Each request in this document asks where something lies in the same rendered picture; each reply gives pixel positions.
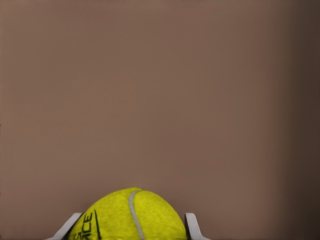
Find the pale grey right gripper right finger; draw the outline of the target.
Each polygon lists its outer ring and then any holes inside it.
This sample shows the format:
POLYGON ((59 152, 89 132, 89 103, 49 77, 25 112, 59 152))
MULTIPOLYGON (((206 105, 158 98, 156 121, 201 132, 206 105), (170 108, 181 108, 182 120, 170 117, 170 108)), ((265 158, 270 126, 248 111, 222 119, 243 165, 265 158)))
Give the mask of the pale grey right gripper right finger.
POLYGON ((194 213, 184 214, 184 225, 188 240, 208 240, 208 238, 203 236, 197 217, 194 213))

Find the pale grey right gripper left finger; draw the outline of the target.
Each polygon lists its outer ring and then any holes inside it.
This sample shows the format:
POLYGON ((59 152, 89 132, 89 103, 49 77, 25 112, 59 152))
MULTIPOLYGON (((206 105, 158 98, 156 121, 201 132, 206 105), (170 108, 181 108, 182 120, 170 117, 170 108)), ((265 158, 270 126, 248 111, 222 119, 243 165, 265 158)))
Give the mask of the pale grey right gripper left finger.
POLYGON ((79 218, 83 215, 83 213, 77 212, 74 213, 63 225, 62 227, 51 237, 51 240, 66 240, 68 238, 68 234, 72 230, 75 223, 79 220, 79 218))

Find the yellow tennis ball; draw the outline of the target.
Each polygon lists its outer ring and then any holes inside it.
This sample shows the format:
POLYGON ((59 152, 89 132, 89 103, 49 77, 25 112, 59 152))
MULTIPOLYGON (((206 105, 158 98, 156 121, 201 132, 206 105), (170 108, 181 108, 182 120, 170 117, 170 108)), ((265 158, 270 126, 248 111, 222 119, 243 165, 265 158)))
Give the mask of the yellow tennis ball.
POLYGON ((67 240, 188 240, 183 221, 159 195, 137 187, 112 192, 76 221, 67 240))

